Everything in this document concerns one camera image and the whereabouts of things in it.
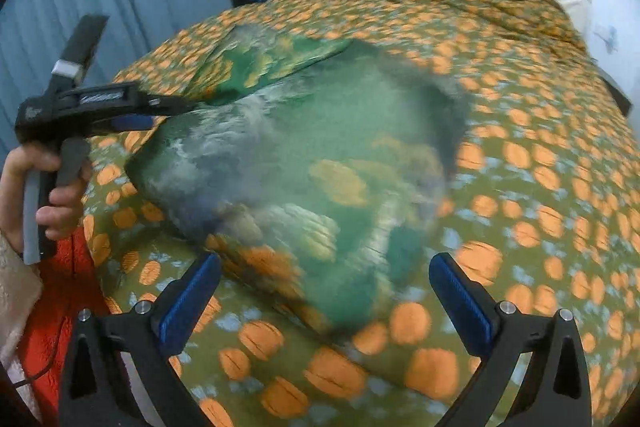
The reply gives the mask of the person's left hand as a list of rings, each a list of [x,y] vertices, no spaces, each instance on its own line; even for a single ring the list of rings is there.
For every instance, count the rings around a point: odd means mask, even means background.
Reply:
[[[27,181],[40,174],[56,173],[61,158],[42,144],[30,142],[19,145],[6,156],[1,173],[1,234],[17,254],[23,254],[25,239],[38,239],[41,229],[52,242],[73,235],[84,215],[88,182],[93,175],[92,162],[85,158],[75,178],[66,185],[52,187],[47,196],[35,189],[35,195],[25,198]]]

